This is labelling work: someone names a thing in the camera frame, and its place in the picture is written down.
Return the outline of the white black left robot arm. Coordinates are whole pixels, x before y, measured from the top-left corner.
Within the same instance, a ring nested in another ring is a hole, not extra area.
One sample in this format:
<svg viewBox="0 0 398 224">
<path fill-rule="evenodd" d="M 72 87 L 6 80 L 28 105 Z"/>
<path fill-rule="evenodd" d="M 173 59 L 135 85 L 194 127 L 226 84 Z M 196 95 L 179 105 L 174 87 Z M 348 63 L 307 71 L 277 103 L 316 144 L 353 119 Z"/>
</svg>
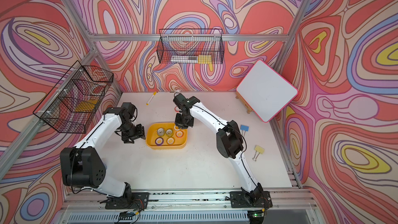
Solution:
<svg viewBox="0 0 398 224">
<path fill-rule="evenodd" d="M 145 140 L 144 126 L 133 123 L 137 116 L 137 107 L 129 102 L 120 107 L 109 107 L 80 142 L 61 151 L 62 180 L 73 194 L 92 190 L 110 198 L 133 198 L 129 183 L 108 175 L 100 151 L 112 134 L 118 135 L 124 144 L 134 144 L 137 139 Z"/>
</svg>

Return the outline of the purple tape roll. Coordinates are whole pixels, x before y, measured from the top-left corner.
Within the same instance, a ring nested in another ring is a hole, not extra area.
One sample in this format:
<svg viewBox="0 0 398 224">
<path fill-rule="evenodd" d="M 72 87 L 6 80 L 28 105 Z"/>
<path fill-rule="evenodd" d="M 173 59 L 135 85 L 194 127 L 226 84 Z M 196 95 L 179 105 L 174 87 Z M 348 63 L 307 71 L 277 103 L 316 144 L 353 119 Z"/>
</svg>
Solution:
<svg viewBox="0 0 398 224">
<path fill-rule="evenodd" d="M 157 138 L 157 139 L 155 140 L 155 144 L 156 144 L 157 146 L 162 146 L 163 143 L 164 143 L 164 139 L 163 139 L 162 137 L 159 137 L 159 138 Z"/>
</svg>

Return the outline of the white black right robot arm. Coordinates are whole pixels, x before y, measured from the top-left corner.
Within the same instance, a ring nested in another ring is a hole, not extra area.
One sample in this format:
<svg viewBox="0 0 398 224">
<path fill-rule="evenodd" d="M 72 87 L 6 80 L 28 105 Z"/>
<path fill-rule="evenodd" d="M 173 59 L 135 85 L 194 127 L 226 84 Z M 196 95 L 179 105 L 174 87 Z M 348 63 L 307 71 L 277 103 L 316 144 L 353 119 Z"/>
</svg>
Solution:
<svg viewBox="0 0 398 224">
<path fill-rule="evenodd" d="M 238 124 L 234 120 L 227 121 L 218 117 L 194 96 L 186 98 L 181 93 L 175 93 L 173 102 L 178 108 L 175 125 L 180 129 L 187 129 L 193 127 L 197 119 L 208 127 L 216 136 L 217 150 L 231 162 L 237 173 L 246 203 L 254 206 L 262 201 L 265 206 L 264 190 L 246 161 L 247 143 Z"/>
</svg>

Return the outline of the clear grey tape roll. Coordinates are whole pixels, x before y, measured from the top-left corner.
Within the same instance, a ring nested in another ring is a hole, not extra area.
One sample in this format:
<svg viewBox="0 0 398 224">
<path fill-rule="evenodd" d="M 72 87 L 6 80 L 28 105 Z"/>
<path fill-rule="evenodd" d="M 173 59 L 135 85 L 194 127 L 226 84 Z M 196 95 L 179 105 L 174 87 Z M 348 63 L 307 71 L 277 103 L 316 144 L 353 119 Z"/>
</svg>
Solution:
<svg viewBox="0 0 398 224">
<path fill-rule="evenodd" d="M 159 137 L 163 137 L 165 135 L 165 129 L 164 128 L 158 128 L 157 129 L 157 135 Z"/>
</svg>

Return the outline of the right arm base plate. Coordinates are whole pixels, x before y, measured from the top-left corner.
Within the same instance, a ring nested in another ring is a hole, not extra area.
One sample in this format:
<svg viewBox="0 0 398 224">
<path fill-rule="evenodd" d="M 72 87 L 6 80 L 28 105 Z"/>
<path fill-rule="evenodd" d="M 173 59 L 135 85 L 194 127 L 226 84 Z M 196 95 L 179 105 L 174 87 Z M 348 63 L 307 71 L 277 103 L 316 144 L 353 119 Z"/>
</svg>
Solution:
<svg viewBox="0 0 398 224">
<path fill-rule="evenodd" d="M 272 199 L 269 191 L 264 191 L 255 203 L 249 203 L 246 200 L 242 191 L 231 191 L 230 195 L 225 197 L 225 200 L 231 202 L 232 208 L 265 208 L 273 207 Z"/>
</svg>

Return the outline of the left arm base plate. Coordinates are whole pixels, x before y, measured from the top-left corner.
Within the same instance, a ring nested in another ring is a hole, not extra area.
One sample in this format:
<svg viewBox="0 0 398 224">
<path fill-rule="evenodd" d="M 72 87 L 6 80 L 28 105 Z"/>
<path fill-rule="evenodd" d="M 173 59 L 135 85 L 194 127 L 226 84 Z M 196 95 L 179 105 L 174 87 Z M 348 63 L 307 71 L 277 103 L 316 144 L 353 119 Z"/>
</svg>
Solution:
<svg viewBox="0 0 398 224">
<path fill-rule="evenodd" d="M 108 197 L 104 201 L 106 209 L 138 209 L 147 208 L 149 201 L 149 193 L 147 192 L 131 192 L 121 197 Z"/>
</svg>

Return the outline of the yellow-orange tape roll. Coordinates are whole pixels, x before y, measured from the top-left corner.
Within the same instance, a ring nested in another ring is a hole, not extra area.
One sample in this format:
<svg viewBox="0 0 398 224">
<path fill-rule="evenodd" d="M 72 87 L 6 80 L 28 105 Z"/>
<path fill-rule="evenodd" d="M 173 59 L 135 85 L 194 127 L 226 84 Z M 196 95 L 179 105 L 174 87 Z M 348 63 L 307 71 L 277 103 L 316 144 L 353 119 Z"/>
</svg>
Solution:
<svg viewBox="0 0 398 224">
<path fill-rule="evenodd" d="M 169 137 L 169 138 L 167 139 L 167 144 L 168 144 L 168 145 L 174 145 L 174 143 L 175 143 L 175 139 L 174 139 L 173 137 Z"/>
</svg>

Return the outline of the yellow plastic storage box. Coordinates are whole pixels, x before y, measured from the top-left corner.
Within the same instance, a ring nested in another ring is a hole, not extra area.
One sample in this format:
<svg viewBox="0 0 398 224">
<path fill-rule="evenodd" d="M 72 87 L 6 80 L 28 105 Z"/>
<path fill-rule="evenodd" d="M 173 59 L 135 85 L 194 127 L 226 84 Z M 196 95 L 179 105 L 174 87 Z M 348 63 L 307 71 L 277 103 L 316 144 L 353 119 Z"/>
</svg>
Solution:
<svg viewBox="0 0 398 224">
<path fill-rule="evenodd" d="M 184 136 L 182 138 L 177 138 L 176 137 L 176 130 L 174 130 L 175 124 L 173 122 L 158 122 L 152 124 L 148 131 L 147 131 L 147 136 L 146 136 L 146 145 L 151 148 L 151 149 L 182 149 L 185 147 L 188 139 L 188 131 L 180 129 L 184 133 Z M 167 129 L 173 129 L 174 130 L 174 135 L 172 136 L 175 139 L 174 145 L 168 145 L 167 144 L 167 139 L 169 138 L 168 136 L 164 135 L 162 138 L 164 139 L 164 143 L 162 146 L 157 146 L 155 144 L 155 140 L 159 138 L 157 135 L 157 129 L 158 128 L 164 128 L 165 132 Z"/>
</svg>

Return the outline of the yellow-green tape roll table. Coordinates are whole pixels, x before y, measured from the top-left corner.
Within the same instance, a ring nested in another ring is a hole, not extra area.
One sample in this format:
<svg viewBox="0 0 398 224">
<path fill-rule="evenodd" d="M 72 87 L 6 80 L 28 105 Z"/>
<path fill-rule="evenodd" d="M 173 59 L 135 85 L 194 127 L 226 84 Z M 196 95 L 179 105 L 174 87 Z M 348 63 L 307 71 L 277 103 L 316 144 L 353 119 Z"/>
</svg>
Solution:
<svg viewBox="0 0 398 224">
<path fill-rule="evenodd" d="M 165 135 L 168 137 L 172 137 L 174 135 L 174 130 L 173 129 L 167 129 L 165 132 Z"/>
</svg>

